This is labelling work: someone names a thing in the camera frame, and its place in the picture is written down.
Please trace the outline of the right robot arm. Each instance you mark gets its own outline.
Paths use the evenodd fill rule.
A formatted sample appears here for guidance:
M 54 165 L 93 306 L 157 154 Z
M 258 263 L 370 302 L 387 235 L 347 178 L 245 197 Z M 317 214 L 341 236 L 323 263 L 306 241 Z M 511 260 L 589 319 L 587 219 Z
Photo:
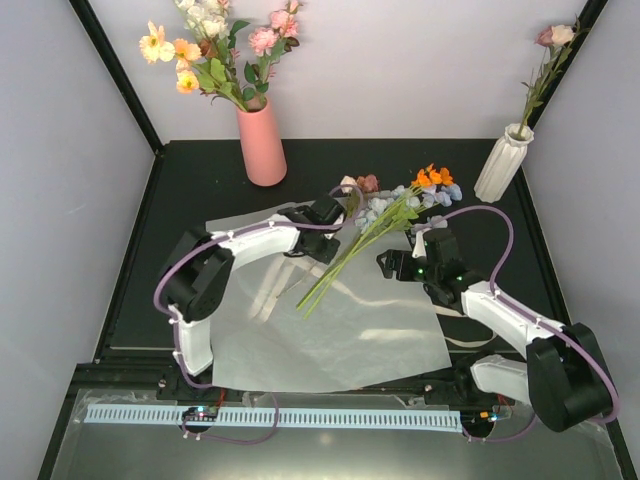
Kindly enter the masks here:
M 454 379 L 461 400 L 508 397 L 530 406 L 555 432 L 614 413 L 617 391 L 594 333 L 546 318 L 501 292 L 465 264 L 450 230 L 418 233 L 412 250 L 389 249 L 376 262 L 384 278 L 422 284 L 434 305 L 484 325 L 520 355 L 518 361 L 492 353 L 467 359 Z

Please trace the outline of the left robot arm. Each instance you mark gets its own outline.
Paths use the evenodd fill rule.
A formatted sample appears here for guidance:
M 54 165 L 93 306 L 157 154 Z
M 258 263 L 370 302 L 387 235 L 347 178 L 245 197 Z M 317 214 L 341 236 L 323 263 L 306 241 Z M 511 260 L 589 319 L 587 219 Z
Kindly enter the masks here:
M 335 234 L 345 225 L 345 208 L 325 195 L 248 226 L 216 232 L 196 228 L 183 235 L 161 271 L 153 304 L 173 326 L 173 356 L 183 370 L 179 386 L 184 392 L 202 399 L 213 391 L 211 320 L 231 274 L 276 254 L 329 264 L 340 246 Z

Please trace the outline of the mauve brown rose stem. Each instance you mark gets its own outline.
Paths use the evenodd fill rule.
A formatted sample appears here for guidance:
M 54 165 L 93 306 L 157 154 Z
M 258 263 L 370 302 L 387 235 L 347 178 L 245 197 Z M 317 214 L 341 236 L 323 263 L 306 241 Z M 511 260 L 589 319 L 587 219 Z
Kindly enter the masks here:
M 375 229 L 378 227 L 376 221 L 382 219 L 387 208 L 386 201 L 378 195 L 379 182 L 373 174 L 360 176 L 357 179 L 345 176 L 335 190 L 340 190 L 348 196 L 346 218 L 339 220 L 338 224 L 345 223 L 345 226 L 355 226 L 359 233 L 351 244 L 332 261 L 314 286 L 300 300 L 299 308 L 306 305 L 312 298 L 319 302 L 344 267 L 361 250 L 366 249 L 370 241 L 375 240 L 377 236 Z

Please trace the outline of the white wrapping paper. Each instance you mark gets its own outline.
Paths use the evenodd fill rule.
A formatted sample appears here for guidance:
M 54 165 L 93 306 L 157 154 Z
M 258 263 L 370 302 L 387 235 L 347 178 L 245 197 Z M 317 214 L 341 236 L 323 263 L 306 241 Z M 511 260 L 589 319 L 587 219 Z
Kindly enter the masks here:
M 298 302 L 324 273 L 308 257 L 270 255 L 233 272 L 211 320 L 211 383 L 245 391 L 329 393 L 448 368 L 435 308 L 418 283 L 385 279 L 387 234 L 350 260 L 311 313 Z

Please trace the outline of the pink cream rose stem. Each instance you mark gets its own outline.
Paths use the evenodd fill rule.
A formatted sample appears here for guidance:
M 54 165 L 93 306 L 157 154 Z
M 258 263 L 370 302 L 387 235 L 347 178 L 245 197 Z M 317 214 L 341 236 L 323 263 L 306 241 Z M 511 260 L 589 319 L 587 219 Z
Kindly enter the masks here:
M 544 49 L 542 60 L 537 71 L 533 71 L 528 82 L 526 102 L 520 125 L 516 130 L 517 140 L 525 139 L 525 128 L 529 127 L 529 118 L 533 111 L 543 104 L 542 96 L 555 78 L 561 73 L 561 67 L 573 50 L 576 38 L 583 32 L 579 19 L 573 25 L 550 25 L 543 29 L 534 43 Z

